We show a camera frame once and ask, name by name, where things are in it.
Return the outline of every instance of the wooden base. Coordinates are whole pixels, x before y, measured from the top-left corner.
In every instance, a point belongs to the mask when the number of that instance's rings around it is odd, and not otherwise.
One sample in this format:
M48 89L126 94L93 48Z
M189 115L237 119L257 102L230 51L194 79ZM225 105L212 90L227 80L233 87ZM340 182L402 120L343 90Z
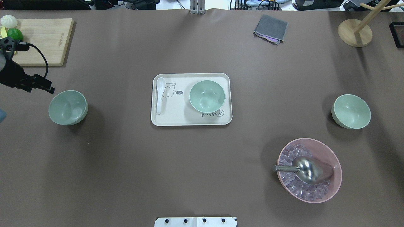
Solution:
M354 33L354 29L359 25L360 22L361 21L357 19L348 19L339 24L339 37L346 44L354 47L364 47L372 41L373 34L368 25L365 25L365 27L358 33Z

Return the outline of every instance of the wooden stand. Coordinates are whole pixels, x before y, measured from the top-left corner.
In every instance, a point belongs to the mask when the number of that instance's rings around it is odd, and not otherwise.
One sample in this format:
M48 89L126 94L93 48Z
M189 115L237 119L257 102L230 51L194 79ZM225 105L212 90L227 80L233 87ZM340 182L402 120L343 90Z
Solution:
M361 6L372 10L363 21L357 19L348 19L338 26L339 37L348 45L354 47L367 46L372 41L372 30L367 25L381 10L391 9L402 4L384 7L390 0L382 0L376 7L371 7L361 3Z

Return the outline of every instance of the robotic arm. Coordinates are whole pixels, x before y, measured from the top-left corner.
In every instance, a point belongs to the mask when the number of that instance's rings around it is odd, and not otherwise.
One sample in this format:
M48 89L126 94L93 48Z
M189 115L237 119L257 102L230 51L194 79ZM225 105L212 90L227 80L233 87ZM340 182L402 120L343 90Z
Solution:
M38 50L45 60L46 72L44 76L38 74L27 75L19 64L12 61L14 51L27 51L30 46ZM27 92L31 92L33 88L39 88L51 94L55 92L52 82L46 79L48 62L36 46L7 37L0 39L0 48L0 83L11 88L20 88Z

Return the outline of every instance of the mint green bowl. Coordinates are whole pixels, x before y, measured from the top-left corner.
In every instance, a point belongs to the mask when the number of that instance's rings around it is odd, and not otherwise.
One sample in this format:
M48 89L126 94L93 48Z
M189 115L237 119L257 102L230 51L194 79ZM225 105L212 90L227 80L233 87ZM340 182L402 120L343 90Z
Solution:
M332 117L341 127L360 129L370 122L370 109L366 102L356 95L341 95L331 109Z
M225 91L216 82L203 80L196 83L189 93L191 105L202 113L218 111L225 103Z
M79 123L87 115L88 103L84 95L75 90L67 90L55 96L49 105L49 117L61 125Z

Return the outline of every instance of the bowl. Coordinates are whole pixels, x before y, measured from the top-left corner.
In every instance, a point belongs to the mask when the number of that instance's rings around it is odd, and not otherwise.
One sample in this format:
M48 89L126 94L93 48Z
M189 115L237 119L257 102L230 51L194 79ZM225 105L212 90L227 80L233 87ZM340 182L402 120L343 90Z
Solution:
M75 90L67 90L55 96L49 104L49 117L61 125L79 123L87 115L88 103L84 95Z
M360 129L370 122L370 109L363 99L356 95L341 95L331 108L335 122L347 129Z
M202 113L218 111L225 103L225 91L216 82L203 80L196 83L189 93L191 105Z
M290 184L285 183L282 180L281 177L281 173L282 172L277 172L278 174L278 178L282 184L282 186L291 194L293 195L295 198L301 200L301 201L305 201L308 203L322 203L325 202L329 199L331 199L333 196L335 196L335 194L338 192L341 183L342 183L342 169L341 169L341 165L339 163L339 160L337 158L337 156L334 154L334 152L327 147L327 145L323 144L322 142L315 140L315 139L310 139L310 138L300 138L300 139L295 139L293 141L291 141L290 143L288 143L281 151L278 161L277 161L277 165L281 165L284 163L280 163L281 160L281 156L285 155L284 151L290 149L291 146L299 146L299 145L303 145L311 154L312 154L312 158L317 159L323 163L326 163L330 166L333 167L334 169L334 174L332 175L331 179L328 181L328 186L327 186L327 190L328 192L323 195L321 198L315 198L315 199L302 199L300 198L298 195L296 195L296 191L293 191L293 187L291 187Z

